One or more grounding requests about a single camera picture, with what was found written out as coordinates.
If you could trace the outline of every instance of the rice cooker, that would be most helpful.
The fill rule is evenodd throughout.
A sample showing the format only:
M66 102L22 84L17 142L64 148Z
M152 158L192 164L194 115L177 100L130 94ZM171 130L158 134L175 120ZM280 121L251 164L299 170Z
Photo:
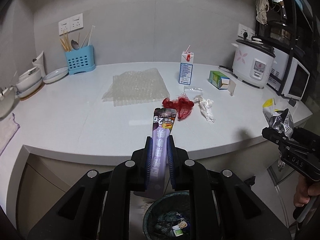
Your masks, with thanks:
M233 73L240 81L244 80L254 86L263 88L270 76L273 63L276 64L274 48L260 39L236 40L238 44L233 60Z

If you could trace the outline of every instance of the bubble wrap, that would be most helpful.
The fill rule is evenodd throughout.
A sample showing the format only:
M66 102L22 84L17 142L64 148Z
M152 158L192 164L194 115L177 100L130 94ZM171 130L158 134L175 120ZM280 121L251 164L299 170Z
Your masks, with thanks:
M102 100L114 106L125 106L162 101L170 97L162 76L156 68L127 71L113 76L113 83Z

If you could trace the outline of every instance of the green trash bin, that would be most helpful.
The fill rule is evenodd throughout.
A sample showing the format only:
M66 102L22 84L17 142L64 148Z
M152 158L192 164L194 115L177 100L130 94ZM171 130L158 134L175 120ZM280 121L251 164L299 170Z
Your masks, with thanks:
M148 240L189 240L190 234L184 233L182 236L170 237L162 234L155 228L159 224L158 218L168 212L178 212L190 222L190 196L189 192L173 192L155 201L147 210L143 218L143 233Z

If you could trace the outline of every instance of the pink straw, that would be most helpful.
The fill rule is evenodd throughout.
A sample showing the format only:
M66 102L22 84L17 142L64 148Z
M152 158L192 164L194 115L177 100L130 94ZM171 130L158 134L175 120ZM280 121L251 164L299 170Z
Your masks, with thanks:
M186 50L186 52L185 52L185 53L187 53L187 52L188 52L188 49L190 48L190 46L191 46L191 45L189 45L189 47L187 48L187 50Z

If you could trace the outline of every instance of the hand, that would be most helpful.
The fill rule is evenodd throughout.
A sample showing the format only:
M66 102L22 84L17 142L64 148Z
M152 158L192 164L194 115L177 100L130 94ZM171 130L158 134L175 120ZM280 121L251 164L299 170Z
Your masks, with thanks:
M320 182L308 186L307 179L302 175L299 175L298 185L296 187L296 193L293 197L293 204L296 207L302 207L305 204L308 204L310 197L309 196L318 196L320 195Z

